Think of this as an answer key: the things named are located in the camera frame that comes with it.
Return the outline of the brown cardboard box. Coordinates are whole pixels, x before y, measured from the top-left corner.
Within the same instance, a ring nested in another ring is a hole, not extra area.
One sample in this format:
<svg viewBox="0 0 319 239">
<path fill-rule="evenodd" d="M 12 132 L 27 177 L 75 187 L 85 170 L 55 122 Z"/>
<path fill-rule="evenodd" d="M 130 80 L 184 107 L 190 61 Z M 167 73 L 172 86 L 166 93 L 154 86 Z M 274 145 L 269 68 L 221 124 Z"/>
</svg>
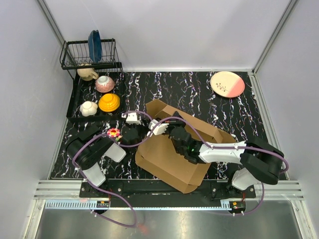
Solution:
<svg viewBox="0 0 319 239">
<path fill-rule="evenodd" d="M 191 124 L 207 142 L 234 143 L 232 135 L 214 127 L 196 117 L 178 110 L 161 100 L 146 104 L 147 114 L 152 118 L 166 118 L 178 112 Z M 171 139 L 167 135 L 151 136 L 139 145 L 135 155 L 136 165 L 153 176 L 186 194 L 201 185 L 210 164 L 192 164 L 177 154 Z"/>
</svg>

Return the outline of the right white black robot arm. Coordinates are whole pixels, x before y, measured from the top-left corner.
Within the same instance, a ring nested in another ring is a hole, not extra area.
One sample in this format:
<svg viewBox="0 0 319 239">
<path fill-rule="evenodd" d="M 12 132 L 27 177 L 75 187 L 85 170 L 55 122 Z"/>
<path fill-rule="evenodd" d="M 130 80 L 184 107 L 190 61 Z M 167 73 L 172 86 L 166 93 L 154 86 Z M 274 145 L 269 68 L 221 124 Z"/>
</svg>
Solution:
<svg viewBox="0 0 319 239">
<path fill-rule="evenodd" d="M 276 185 L 284 172 L 282 164 L 287 162 L 284 154 L 259 137 L 235 143 L 211 143 L 202 136 L 194 139 L 185 127 L 190 126 L 181 116 L 169 117 L 164 134 L 172 141 L 177 154 L 193 164 L 226 162 L 241 165 L 230 177 L 226 191 L 231 197 L 238 197 L 249 186 L 258 182 Z"/>
</svg>

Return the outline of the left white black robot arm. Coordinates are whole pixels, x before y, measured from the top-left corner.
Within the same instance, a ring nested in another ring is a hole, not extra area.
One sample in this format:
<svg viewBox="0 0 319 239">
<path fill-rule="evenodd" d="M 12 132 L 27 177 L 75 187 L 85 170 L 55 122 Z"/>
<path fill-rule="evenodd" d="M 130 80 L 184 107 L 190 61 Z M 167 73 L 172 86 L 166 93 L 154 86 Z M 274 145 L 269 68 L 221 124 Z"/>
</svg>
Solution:
<svg viewBox="0 0 319 239">
<path fill-rule="evenodd" d="M 108 190 L 105 183 L 106 177 L 101 171 L 99 161 L 106 156 L 116 163 L 121 162 L 136 148 L 147 132 L 143 124 L 128 123 L 120 131 L 120 136 L 115 139 L 102 133 L 96 124 L 86 130 L 73 135 L 66 144 L 66 153 L 92 184 L 90 191 L 96 197 L 103 197 Z"/>
</svg>

